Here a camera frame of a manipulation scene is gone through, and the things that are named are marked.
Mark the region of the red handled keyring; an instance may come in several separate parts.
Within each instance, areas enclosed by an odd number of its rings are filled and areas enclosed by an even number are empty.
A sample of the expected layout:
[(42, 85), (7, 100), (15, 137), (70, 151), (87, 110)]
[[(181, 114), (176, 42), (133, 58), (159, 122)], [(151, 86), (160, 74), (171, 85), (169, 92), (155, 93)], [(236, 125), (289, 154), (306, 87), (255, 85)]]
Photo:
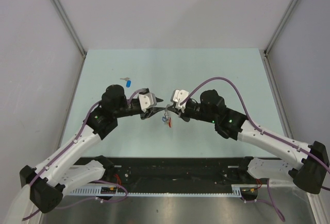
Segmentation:
[(164, 124), (166, 124), (169, 128), (172, 128), (172, 119), (169, 113), (168, 108), (165, 108), (164, 114), (162, 116), (162, 121)]

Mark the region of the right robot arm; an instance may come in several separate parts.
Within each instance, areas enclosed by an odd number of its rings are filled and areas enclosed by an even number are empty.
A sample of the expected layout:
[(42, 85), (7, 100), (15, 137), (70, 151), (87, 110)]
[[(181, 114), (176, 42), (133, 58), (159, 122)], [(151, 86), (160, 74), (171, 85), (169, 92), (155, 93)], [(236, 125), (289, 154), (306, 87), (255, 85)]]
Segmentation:
[(279, 158), (278, 162), (252, 158), (238, 170), (243, 183), (255, 178), (277, 179), (293, 182), (298, 188), (319, 194), (323, 186), (329, 158), (326, 147), (320, 142), (300, 142), (278, 135), (253, 123), (247, 115), (230, 109), (216, 90), (207, 90), (200, 95), (200, 101), (188, 97), (185, 90), (175, 90), (168, 110), (182, 120), (191, 119), (213, 123), (215, 131), (224, 139), (233, 139), (257, 146)]

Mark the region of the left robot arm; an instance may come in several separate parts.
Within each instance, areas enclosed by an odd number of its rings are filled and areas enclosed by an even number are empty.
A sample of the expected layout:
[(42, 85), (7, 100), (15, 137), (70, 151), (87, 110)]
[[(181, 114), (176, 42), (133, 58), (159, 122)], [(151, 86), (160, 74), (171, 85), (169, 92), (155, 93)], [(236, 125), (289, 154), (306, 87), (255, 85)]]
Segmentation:
[(147, 119), (163, 110), (157, 106), (161, 101), (148, 88), (139, 89), (126, 98), (121, 85), (107, 87), (71, 139), (37, 166), (26, 165), (20, 170), (21, 186), (30, 187), (28, 199), (40, 212), (48, 213), (62, 201), (65, 193), (70, 192), (71, 185), (80, 187), (98, 179), (104, 183), (111, 181), (114, 170), (103, 156), (93, 160), (95, 169), (89, 166), (77, 174), (71, 172), (73, 182), (69, 182), (65, 174), (85, 151), (118, 126), (118, 118), (139, 115), (141, 119)]

